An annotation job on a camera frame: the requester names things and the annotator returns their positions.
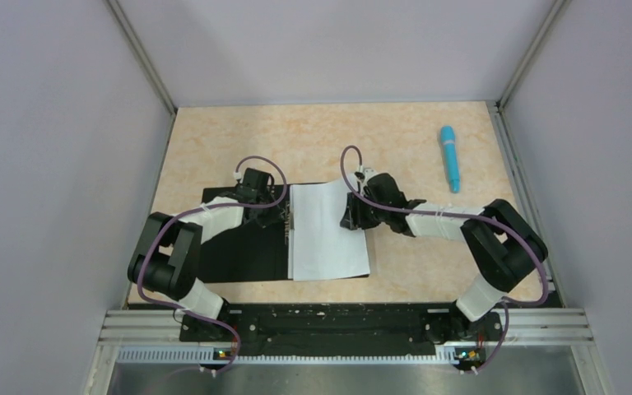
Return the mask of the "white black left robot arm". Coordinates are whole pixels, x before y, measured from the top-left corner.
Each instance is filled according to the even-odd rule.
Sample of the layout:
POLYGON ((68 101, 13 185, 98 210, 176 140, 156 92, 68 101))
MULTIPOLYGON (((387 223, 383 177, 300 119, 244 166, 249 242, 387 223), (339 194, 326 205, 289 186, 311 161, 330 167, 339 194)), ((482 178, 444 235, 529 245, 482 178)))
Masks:
POLYGON ((200 211, 174 219, 151 213, 128 265, 128 279, 201 316, 212 340, 230 332, 225 298, 210 284, 287 278, 289 187, 247 168, 233 187, 207 188, 200 211))

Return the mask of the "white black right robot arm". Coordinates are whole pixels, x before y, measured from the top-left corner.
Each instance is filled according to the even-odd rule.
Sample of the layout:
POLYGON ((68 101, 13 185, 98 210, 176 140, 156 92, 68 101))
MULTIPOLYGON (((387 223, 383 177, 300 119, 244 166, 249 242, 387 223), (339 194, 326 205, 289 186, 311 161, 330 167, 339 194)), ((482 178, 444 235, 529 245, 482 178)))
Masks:
POLYGON ((385 224, 408 237, 434 237, 466 244, 479 271, 458 297, 449 317, 452 333, 473 338, 483 317, 527 275, 539 272, 548 249, 537 232, 504 199, 482 208, 443 207, 424 199, 407 199, 388 173, 363 168, 346 178, 346 210, 340 226, 368 230, 385 224))

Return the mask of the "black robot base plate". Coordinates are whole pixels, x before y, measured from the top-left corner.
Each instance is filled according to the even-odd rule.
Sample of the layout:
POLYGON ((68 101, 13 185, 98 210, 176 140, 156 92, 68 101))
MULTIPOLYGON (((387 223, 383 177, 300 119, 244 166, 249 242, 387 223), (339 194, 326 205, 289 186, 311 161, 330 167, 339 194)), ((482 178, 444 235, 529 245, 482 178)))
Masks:
POLYGON ((432 356, 454 342, 486 346, 498 341, 501 317, 476 322, 450 303, 231 304, 222 328, 183 318, 182 342, 229 342, 240 337, 240 356, 432 356))

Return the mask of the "red and black folder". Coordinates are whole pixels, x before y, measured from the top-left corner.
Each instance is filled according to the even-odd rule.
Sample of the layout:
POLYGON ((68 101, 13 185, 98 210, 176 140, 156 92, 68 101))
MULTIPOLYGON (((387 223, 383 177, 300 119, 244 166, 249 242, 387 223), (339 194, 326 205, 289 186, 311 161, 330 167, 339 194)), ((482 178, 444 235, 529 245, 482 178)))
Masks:
POLYGON ((284 224, 245 224, 220 233, 203 244, 198 277, 206 283, 290 280, 289 230, 290 215, 284 224))

